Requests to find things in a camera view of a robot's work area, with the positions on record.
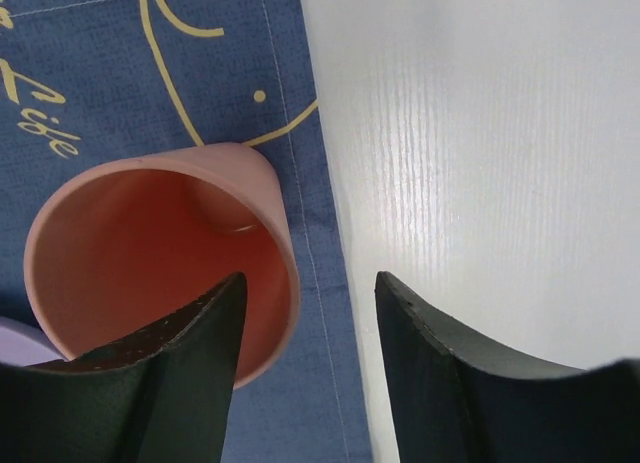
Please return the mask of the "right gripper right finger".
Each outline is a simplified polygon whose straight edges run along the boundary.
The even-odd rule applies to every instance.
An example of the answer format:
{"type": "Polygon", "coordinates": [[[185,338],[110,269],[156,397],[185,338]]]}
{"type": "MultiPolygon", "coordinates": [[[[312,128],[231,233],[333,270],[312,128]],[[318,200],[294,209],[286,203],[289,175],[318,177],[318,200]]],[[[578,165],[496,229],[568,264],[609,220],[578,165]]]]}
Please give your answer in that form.
{"type": "Polygon", "coordinates": [[[501,344],[396,276],[375,300],[404,462],[635,462],[639,363],[581,370],[501,344]]]}

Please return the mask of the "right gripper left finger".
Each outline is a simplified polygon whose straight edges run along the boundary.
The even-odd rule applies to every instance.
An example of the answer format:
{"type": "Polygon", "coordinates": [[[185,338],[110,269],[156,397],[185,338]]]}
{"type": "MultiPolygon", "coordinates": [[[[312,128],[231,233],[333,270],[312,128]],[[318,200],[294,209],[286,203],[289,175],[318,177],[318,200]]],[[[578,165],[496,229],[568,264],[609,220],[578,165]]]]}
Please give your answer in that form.
{"type": "Polygon", "coordinates": [[[72,361],[1,366],[4,462],[218,462],[247,280],[72,361]]]}

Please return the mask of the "blue embroidered cloth placemat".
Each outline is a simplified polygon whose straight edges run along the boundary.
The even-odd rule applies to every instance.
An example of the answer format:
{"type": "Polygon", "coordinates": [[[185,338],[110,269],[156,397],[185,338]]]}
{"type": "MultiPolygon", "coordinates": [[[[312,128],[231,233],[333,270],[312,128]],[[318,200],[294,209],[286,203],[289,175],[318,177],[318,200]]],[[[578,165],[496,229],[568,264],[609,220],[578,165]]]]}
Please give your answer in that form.
{"type": "Polygon", "coordinates": [[[34,325],[28,229],[90,167],[237,142],[280,179],[301,311],[233,397],[226,462],[373,458],[300,0],[1,0],[1,313],[34,325]]]}

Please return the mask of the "orange plastic cup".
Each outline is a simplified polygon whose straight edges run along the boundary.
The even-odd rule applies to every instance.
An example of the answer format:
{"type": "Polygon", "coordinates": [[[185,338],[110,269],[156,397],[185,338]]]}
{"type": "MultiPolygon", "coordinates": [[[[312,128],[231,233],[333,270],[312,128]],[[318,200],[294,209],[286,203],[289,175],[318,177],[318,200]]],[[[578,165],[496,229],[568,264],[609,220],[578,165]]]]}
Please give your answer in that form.
{"type": "Polygon", "coordinates": [[[80,173],[41,207],[23,258],[36,319],[71,359],[176,311],[236,272],[248,288],[235,376],[244,386],[283,353],[301,290],[276,171],[239,143],[80,173]]]}

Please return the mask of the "purple plastic plate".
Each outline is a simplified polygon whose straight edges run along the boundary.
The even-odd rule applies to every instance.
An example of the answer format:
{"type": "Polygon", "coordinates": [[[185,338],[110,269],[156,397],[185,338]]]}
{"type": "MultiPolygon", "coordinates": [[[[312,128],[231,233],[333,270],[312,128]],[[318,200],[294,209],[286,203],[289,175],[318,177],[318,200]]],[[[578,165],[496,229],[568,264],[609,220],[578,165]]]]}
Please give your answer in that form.
{"type": "Polygon", "coordinates": [[[62,355],[42,331],[9,318],[1,318],[2,363],[26,367],[61,359],[62,355]]]}

